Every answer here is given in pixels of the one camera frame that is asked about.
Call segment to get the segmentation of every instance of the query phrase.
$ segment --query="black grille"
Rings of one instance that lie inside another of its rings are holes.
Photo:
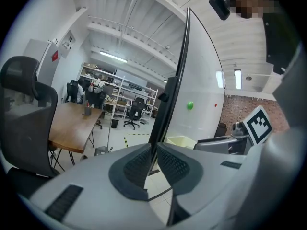
[[[230,168],[234,168],[234,169],[240,169],[241,167],[241,163],[234,163],[234,162],[229,162],[229,161],[224,161],[221,163],[221,165],[226,166],[226,167],[230,167]]]
[[[69,185],[47,208],[45,213],[53,219],[61,222],[82,190],[82,187]]]
[[[186,162],[160,147],[158,147],[158,161],[170,185],[183,179],[190,171]]]
[[[126,178],[140,188],[144,188],[150,168],[150,150],[147,149],[124,166]]]

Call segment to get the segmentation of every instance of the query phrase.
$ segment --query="brick wall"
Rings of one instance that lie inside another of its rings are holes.
[[[227,95],[224,99],[224,106],[221,115],[221,123],[225,123],[227,126],[226,134],[231,134],[233,123],[242,121],[259,105],[262,105],[269,115],[274,132],[284,131],[289,128],[288,122],[276,101]]]

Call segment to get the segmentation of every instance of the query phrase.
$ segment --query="green ball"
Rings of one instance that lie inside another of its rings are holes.
[[[194,102],[189,102],[188,103],[188,110],[192,110],[194,107]]]

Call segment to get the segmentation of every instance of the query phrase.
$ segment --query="ceiling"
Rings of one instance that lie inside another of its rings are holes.
[[[74,0],[89,10],[90,42],[149,70],[157,78],[174,76],[185,28],[186,8],[203,23],[217,50],[226,87],[236,89],[234,69],[242,70],[242,89],[272,93],[280,83],[266,63],[262,19],[231,14],[222,21],[209,0]]]

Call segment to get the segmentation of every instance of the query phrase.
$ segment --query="fluorescent light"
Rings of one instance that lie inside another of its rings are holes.
[[[219,88],[223,87],[223,75],[221,71],[216,71],[216,80],[217,80],[217,85],[219,86]]]
[[[235,77],[236,77],[236,88],[240,90],[242,88],[241,69],[235,69]]]
[[[122,62],[127,63],[127,61],[126,61],[125,59],[121,59],[121,58],[118,58],[118,57],[116,57],[116,56],[109,55],[109,54],[107,54],[107,53],[105,53],[105,52],[100,51],[100,54],[103,55],[103,56],[108,56],[108,57],[110,57],[110,58],[117,59],[117,60],[120,60],[120,61],[122,61]]]

